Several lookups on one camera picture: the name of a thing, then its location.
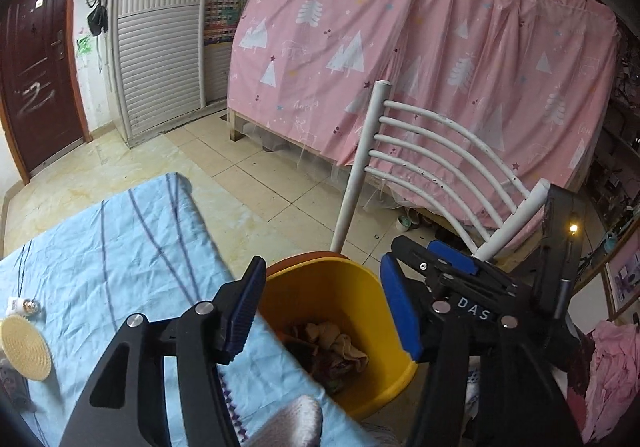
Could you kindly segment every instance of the pink bed curtain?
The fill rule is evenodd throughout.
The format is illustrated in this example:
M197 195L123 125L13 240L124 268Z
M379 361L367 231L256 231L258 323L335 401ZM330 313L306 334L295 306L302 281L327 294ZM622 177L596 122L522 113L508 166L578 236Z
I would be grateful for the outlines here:
M388 78L394 100L469 128L528 188L541 177L565 186L590 159L617 39L613 12L595 0L250 0L234 40L228 105L348 164L370 87ZM410 114L396 115L448 136L503 178L459 135ZM444 147L396 128L385 132L434 150L497 201L484 178ZM400 148L381 150L446 179L485 224L492 223L466 188L433 161ZM432 182L387 162L378 167L409 179L464 220ZM425 206L412 192L392 188Z

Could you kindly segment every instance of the door frame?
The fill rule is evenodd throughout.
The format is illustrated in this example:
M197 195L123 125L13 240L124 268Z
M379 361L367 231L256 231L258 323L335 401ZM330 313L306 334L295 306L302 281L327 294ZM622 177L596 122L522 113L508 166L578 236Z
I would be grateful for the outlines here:
M65 46L66 46L66 61L69 68L69 75L71 80L71 89L74 96L74 106L76 107L76 113L78 114L78 120L80 121L80 127L82 129L82 139L84 142L89 143L93 140L89 133L89 128L86 122L86 115L84 113L84 107L82 105L82 96L80 94L80 86L78 84L78 70L76 69L76 52L74 50L74 0L65 0ZM2 90L2 82L0 81L0 123L4 129L4 136L11 152L11 156L14 158L15 166L20 173L22 182L27 185L31 181L31 176L27 170L24 160L18 150L18 143L15 140L15 135L11 127L11 121L9 119L9 113L6 110L6 104L4 102L4 91Z

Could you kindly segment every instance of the louvered door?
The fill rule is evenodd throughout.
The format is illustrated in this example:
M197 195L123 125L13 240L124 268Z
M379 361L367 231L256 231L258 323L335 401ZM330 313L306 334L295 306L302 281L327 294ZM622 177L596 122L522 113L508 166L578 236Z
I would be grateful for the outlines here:
M204 0L117 1L115 77L130 139L205 105Z

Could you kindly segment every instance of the white wardrobe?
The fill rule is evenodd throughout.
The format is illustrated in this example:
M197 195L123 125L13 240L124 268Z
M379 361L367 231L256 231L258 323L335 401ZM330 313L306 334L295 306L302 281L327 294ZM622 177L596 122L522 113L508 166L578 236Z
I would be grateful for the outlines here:
M213 112L204 88L204 0L108 0L111 116L134 146Z

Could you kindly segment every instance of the pink cloth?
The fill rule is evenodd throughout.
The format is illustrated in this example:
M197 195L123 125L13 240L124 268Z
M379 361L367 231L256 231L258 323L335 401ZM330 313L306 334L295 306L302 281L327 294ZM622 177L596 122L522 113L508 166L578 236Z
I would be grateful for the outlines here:
M370 86L388 78L395 85L393 99L469 128L527 188L541 177L565 186L593 152L614 74L616 42L616 17L596 0L250 0L234 39L228 105L348 164ZM457 133L411 114L398 118L448 136L506 180ZM385 132L448 159L507 217L507 208L468 162L414 133L390 127ZM484 224L495 226L473 194L443 167L388 144L380 150L445 179ZM408 178L468 223L457 204L428 179L388 162L376 166ZM426 206L416 194L389 186Z
M582 440L605 437L640 389L640 334L629 324L600 322L593 331L595 352L585 396L587 417Z

